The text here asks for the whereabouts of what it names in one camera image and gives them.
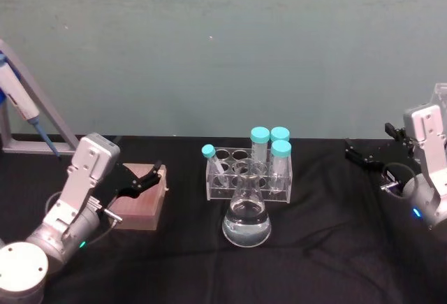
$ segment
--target test tube rack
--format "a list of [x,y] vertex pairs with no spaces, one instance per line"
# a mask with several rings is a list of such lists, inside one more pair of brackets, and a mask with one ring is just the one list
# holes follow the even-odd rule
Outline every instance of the test tube rack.
[[[237,174],[234,171],[234,165],[237,161],[246,158],[251,158],[251,149],[247,148],[216,148],[216,156],[222,164],[225,170],[225,177],[228,181],[228,186],[223,186],[219,178],[217,177],[217,170],[214,166],[207,163],[206,169],[206,186],[207,186],[207,200],[211,199],[231,199],[237,186]],[[270,158],[270,150],[268,150],[267,158]],[[273,178],[269,176],[270,162],[266,163],[265,172],[260,175],[259,185],[264,201],[282,201],[284,203],[290,203],[291,190],[292,190],[292,161],[288,161],[288,172],[284,179],[283,190],[272,190],[270,188],[270,180]]]

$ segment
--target blue pipette tip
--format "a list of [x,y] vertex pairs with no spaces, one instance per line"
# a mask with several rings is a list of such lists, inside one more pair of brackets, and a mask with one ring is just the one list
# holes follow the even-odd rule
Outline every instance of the blue pipette tip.
[[30,124],[34,126],[34,128],[37,130],[39,135],[42,137],[42,139],[45,141],[45,143],[50,147],[50,149],[54,152],[54,154],[59,157],[59,160],[61,159],[60,153],[57,151],[56,147],[54,146],[53,142],[48,138],[48,135],[44,132],[42,127],[40,126],[38,119],[34,119],[33,121],[28,120]]

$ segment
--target water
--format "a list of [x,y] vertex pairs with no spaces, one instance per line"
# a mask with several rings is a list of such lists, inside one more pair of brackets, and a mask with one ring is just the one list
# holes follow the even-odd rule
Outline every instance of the water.
[[231,201],[222,231],[228,241],[239,247],[255,247],[266,241],[272,227],[264,202],[253,199]]

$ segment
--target blue cap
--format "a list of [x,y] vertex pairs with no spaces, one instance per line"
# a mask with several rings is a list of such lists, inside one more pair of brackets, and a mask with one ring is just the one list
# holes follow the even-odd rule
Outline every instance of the blue cap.
[[276,140],[288,141],[288,139],[290,137],[291,137],[291,132],[288,131],[288,129],[284,128],[284,127],[275,127],[270,132],[270,140],[272,140],[272,142],[275,142]]
[[212,145],[204,145],[202,148],[202,154],[207,159],[209,159],[210,157],[213,157],[216,154],[216,150]]
[[255,143],[267,143],[270,139],[270,132],[265,127],[254,127],[251,130],[250,139]]
[[292,145],[288,141],[276,140],[272,143],[272,154],[277,157],[289,157]]

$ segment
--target cable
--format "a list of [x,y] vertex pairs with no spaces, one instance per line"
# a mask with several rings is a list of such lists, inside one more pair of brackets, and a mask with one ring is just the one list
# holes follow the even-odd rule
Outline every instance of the cable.
[[113,142],[115,145],[118,145],[118,142],[121,141],[122,138],[123,138],[123,137],[122,137],[121,135],[115,136],[115,137],[113,138],[112,142]]
[[105,236],[108,235],[108,234],[111,232],[111,230],[114,229],[114,227],[117,225],[117,223],[118,223],[118,221],[117,221],[116,219],[113,220],[112,226],[110,226],[110,228],[109,228],[107,231],[105,231],[105,232],[102,233],[99,237],[93,239],[92,241],[90,241],[90,242],[87,243],[86,245],[90,246],[90,245],[93,245],[94,243],[97,243],[99,240],[104,239]]
[[45,203],[45,214],[48,213],[49,208],[50,208],[50,203],[51,203],[51,201],[53,200],[53,198],[54,198],[55,196],[57,196],[58,194],[61,194],[61,193],[62,193],[62,192],[55,192],[55,193],[53,193],[53,194],[47,199],[47,202]]
[[110,201],[109,205],[107,205],[107,209],[110,209],[112,204],[118,199],[118,196],[113,197],[113,199]]
[[413,176],[413,179],[414,179],[414,187],[413,187],[413,191],[411,192],[411,194],[410,194],[409,196],[407,196],[407,197],[398,196],[397,194],[394,194],[394,193],[389,193],[389,194],[390,194],[391,196],[395,197],[395,198],[398,198],[398,199],[408,199],[408,198],[410,198],[411,196],[413,196],[415,190],[417,190],[417,188],[418,188],[418,186],[419,186],[419,181],[416,179],[416,173],[414,172],[414,170],[413,170],[412,168],[410,168],[409,166],[407,166],[406,164],[399,163],[399,162],[390,162],[390,163],[388,163],[388,164],[385,164],[385,166],[383,167],[383,170],[382,170],[382,176],[386,176],[386,175],[385,175],[385,171],[386,171],[386,169],[389,168],[390,166],[399,166],[399,167],[401,167],[401,168],[405,168],[405,169],[407,169],[407,170],[411,173],[411,175]]

